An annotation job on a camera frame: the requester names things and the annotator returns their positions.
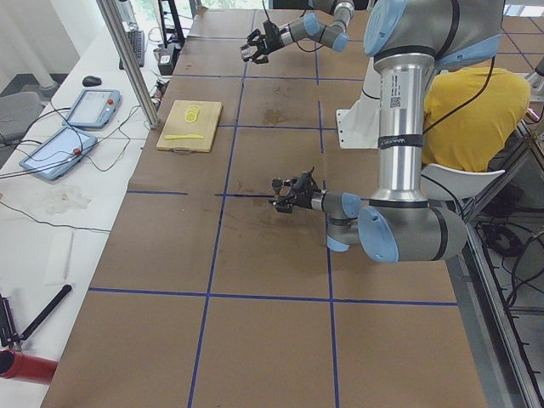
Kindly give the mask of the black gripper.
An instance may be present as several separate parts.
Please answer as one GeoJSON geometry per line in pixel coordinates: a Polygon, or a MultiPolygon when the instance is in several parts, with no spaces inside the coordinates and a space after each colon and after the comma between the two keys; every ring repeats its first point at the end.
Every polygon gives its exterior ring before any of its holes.
{"type": "Polygon", "coordinates": [[[263,29],[264,33],[259,29],[255,29],[247,37],[247,44],[258,48],[258,50],[253,51],[252,60],[250,61],[254,64],[268,64],[269,58],[267,55],[283,47],[280,29],[275,23],[266,20],[263,23],[263,29]]]}
{"type": "Polygon", "coordinates": [[[301,207],[315,211],[323,210],[323,201],[326,191],[319,187],[314,180],[313,172],[303,172],[300,177],[282,179],[283,188],[292,187],[292,194],[275,195],[269,199],[278,213],[291,213],[294,207],[301,207]]]}

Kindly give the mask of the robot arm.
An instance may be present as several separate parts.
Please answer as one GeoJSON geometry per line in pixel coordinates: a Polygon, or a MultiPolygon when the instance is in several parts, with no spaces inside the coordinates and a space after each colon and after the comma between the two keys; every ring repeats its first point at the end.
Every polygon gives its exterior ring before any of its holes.
{"type": "Polygon", "coordinates": [[[501,1],[380,1],[364,35],[381,77],[379,174],[367,204],[357,195],[319,188],[311,173],[283,181],[272,203],[281,213],[303,207],[326,214],[326,244],[344,252],[361,244],[377,262],[435,261],[457,255],[467,240],[462,219],[431,207],[421,192],[423,105],[435,73],[492,58],[499,47],[501,1]]]}
{"type": "Polygon", "coordinates": [[[263,31],[255,29],[240,47],[241,59],[267,64],[268,56],[290,44],[309,39],[321,46],[342,52],[349,41],[349,23],[354,17],[353,1],[308,1],[311,13],[284,25],[274,23],[265,11],[263,31]]]}

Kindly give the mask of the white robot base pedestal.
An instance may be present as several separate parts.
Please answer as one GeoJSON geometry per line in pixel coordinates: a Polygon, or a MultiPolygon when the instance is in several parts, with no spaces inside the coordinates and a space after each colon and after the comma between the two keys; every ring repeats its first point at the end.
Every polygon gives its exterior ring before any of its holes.
{"type": "Polygon", "coordinates": [[[376,149],[379,135],[381,77],[370,57],[358,100],[346,110],[337,110],[337,134],[341,149],[376,149]]]}

